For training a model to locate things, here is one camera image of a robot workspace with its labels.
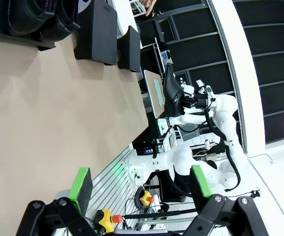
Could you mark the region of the person's hand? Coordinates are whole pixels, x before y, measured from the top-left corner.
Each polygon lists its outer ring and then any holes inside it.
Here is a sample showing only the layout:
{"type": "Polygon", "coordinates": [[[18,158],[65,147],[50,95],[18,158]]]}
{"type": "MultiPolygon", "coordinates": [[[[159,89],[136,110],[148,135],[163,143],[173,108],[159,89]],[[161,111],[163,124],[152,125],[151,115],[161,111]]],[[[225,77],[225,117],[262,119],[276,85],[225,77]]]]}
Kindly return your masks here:
{"type": "Polygon", "coordinates": [[[149,16],[157,0],[139,0],[139,2],[146,8],[145,16],[149,16]]]}

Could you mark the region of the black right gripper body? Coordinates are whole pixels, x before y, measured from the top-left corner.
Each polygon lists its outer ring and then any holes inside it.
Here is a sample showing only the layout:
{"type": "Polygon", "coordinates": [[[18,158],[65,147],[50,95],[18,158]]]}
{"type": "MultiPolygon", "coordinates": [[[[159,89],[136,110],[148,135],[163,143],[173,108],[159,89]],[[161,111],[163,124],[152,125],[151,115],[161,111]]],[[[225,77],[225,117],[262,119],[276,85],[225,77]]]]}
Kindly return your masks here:
{"type": "Polygon", "coordinates": [[[207,94],[185,93],[184,96],[184,107],[185,108],[206,108],[207,107],[207,94]]]}

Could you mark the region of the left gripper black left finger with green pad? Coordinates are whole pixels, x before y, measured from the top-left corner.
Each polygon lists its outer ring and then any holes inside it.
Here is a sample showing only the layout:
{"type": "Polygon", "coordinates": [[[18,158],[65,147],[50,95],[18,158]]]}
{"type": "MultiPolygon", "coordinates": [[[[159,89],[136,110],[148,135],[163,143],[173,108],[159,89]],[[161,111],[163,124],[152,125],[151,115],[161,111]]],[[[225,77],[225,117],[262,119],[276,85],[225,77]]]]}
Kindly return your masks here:
{"type": "Polygon", "coordinates": [[[92,189],[90,168],[80,167],[67,197],[50,204],[34,200],[27,205],[16,235],[53,236],[61,228],[73,236],[97,235],[85,219],[92,189]]]}

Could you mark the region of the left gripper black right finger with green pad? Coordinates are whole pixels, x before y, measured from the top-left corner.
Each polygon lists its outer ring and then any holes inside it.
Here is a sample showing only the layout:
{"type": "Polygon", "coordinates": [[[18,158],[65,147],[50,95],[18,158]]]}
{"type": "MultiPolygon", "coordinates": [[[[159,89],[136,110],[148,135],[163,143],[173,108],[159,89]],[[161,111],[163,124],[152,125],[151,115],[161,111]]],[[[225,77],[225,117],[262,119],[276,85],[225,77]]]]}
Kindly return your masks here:
{"type": "Polygon", "coordinates": [[[249,196],[230,200],[214,194],[199,165],[190,168],[189,185],[197,216],[183,233],[185,236],[208,236],[216,225],[226,227],[231,236],[266,236],[267,229],[249,196]]]}

